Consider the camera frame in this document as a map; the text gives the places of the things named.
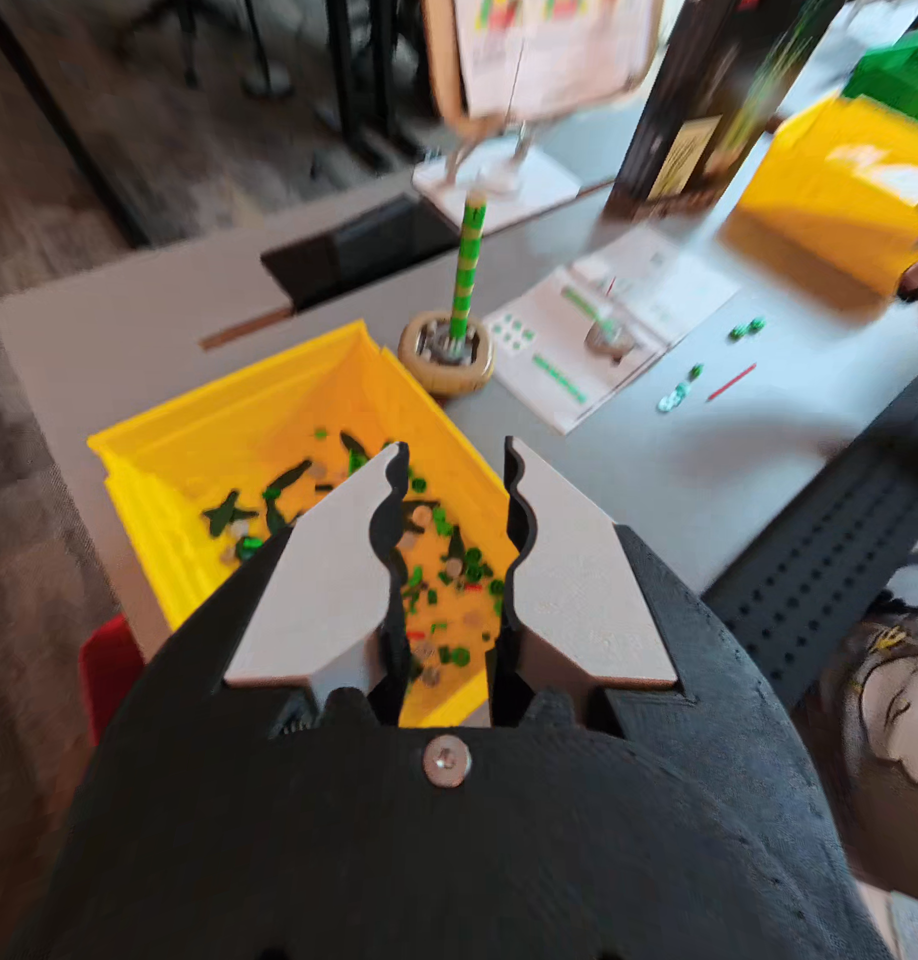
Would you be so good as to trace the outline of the black power box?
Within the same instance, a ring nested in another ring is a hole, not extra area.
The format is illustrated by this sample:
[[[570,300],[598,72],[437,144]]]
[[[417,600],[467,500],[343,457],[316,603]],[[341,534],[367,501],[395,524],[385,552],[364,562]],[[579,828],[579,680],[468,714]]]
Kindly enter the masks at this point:
[[[401,194],[328,230],[261,254],[297,313],[457,250],[460,228],[428,201]]]

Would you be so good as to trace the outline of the yellow plastic parts bin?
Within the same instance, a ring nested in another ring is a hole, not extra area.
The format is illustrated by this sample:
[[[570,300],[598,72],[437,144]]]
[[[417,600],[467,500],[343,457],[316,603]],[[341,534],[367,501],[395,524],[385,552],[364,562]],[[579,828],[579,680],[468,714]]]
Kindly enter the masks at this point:
[[[918,263],[918,122],[830,94],[782,123],[718,231],[785,293],[872,324]]]
[[[461,437],[498,474],[364,321],[276,354],[152,410],[87,443],[170,632],[237,571],[273,530],[317,505],[355,468],[418,433]],[[470,670],[441,659],[412,681],[406,727],[488,720],[486,655]]]

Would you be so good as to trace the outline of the green plastic bin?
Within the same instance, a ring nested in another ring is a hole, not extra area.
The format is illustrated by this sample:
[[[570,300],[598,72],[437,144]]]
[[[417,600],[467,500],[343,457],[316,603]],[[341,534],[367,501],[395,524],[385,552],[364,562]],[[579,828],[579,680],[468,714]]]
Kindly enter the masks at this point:
[[[840,96],[865,97],[918,122],[918,30],[863,54]]]

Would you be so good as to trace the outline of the grey desk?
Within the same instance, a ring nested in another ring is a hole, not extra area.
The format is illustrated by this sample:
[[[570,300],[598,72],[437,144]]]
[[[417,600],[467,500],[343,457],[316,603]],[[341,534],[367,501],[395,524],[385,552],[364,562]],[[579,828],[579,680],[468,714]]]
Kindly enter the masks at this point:
[[[918,308],[891,304],[864,326],[788,294],[718,232],[767,149],[762,138],[716,207],[655,222],[740,286],[739,295],[568,436],[490,384],[447,407],[490,466],[525,440],[615,520],[629,524],[690,589],[705,591],[828,457],[918,375]],[[345,222],[410,188],[400,172],[258,224],[133,253],[0,299],[0,341],[143,652],[169,636],[87,448],[94,433],[347,323],[395,347],[412,315],[445,306],[454,256],[430,260],[315,310],[290,303],[260,255]],[[729,342],[735,325],[765,329]],[[704,364],[681,406],[660,398]],[[709,394],[756,363],[716,401]]]

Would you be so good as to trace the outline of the red storage bin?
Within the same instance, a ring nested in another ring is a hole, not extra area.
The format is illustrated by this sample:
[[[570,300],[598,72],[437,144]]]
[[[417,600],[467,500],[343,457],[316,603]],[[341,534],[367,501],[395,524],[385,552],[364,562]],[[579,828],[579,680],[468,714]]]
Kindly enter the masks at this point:
[[[122,613],[81,644],[79,689],[92,747],[98,746],[144,666],[141,649]]]

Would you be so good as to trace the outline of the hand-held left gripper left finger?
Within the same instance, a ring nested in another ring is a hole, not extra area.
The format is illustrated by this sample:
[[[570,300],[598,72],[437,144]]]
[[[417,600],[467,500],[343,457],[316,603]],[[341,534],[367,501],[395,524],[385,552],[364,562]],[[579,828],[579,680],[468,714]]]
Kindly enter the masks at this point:
[[[410,450],[384,447],[298,519],[225,669],[232,689],[299,689],[317,714],[359,691],[400,724],[410,681],[402,588]]]

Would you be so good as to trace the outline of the pile of toy brick pieces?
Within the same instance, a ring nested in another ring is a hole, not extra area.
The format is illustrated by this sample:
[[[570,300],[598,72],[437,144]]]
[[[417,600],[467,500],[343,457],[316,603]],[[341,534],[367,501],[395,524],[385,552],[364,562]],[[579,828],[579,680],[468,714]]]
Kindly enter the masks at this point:
[[[510,550],[500,529],[506,500],[498,479],[465,439],[447,433],[424,437],[414,433],[407,445],[410,465],[401,504],[403,534],[392,558],[407,575],[401,599],[410,647],[410,685],[416,654],[420,668],[436,666],[443,659],[447,666],[472,669],[477,649],[494,637],[499,626],[502,576]],[[347,478],[373,457],[362,461],[354,455],[355,467]],[[271,570],[227,665],[292,528],[275,534],[256,555],[257,561],[269,559]]]

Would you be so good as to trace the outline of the toy bamboo stalk in tan pot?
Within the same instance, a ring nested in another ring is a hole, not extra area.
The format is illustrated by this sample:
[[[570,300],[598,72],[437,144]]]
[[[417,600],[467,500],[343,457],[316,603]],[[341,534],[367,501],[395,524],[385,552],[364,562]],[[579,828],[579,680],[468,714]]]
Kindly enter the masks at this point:
[[[397,346],[399,362],[439,402],[482,390],[496,364],[491,334],[471,310],[486,213],[486,194],[470,191],[465,197],[451,306],[416,314]]]

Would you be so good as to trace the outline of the building instruction booklet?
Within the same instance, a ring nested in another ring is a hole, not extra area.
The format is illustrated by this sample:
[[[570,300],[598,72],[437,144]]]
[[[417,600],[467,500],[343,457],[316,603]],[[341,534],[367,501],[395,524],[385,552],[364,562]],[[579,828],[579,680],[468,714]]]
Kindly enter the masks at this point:
[[[493,375],[566,436],[740,289],[657,229],[636,226],[489,314]]]

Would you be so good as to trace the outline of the person's printed shirt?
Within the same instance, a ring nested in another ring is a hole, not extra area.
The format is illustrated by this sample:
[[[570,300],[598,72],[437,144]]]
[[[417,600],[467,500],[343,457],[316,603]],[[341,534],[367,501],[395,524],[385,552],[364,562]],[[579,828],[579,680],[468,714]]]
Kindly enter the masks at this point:
[[[816,753],[856,870],[918,899],[918,541],[818,686]]]

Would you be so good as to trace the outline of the black toy set box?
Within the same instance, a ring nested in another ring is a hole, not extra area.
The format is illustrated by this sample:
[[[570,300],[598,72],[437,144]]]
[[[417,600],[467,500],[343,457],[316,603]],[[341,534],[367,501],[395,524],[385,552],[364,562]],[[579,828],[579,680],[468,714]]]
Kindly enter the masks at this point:
[[[842,1],[684,2],[606,211],[625,221],[712,207]]]

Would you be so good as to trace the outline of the thin red toy rod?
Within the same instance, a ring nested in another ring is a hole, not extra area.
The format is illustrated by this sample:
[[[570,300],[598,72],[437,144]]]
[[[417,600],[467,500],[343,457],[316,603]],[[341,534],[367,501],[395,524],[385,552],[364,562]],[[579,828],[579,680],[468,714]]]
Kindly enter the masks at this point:
[[[742,369],[741,372],[739,372],[738,374],[736,374],[735,376],[733,376],[732,378],[730,378],[730,379],[729,379],[727,382],[725,382],[722,386],[720,386],[720,387],[718,387],[717,389],[713,390],[713,391],[708,395],[708,397],[706,398],[706,401],[705,401],[705,402],[706,402],[706,403],[715,402],[715,401],[718,400],[720,397],[722,397],[724,394],[726,394],[729,390],[733,389],[733,388],[736,387],[738,384],[740,384],[745,378],[748,378],[749,376],[751,376],[751,375],[757,370],[757,368],[758,368],[758,364],[757,364],[757,363],[753,363],[752,365],[747,366],[746,368]]]

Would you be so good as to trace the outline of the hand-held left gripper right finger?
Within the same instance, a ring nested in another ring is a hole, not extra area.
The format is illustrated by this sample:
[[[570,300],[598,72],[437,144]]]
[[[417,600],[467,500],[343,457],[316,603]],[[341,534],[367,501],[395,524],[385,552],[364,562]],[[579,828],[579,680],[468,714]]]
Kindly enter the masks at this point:
[[[488,655],[489,724],[512,727],[544,690],[574,716],[608,691],[668,693],[679,676],[617,522],[523,439],[507,436],[500,632]]]

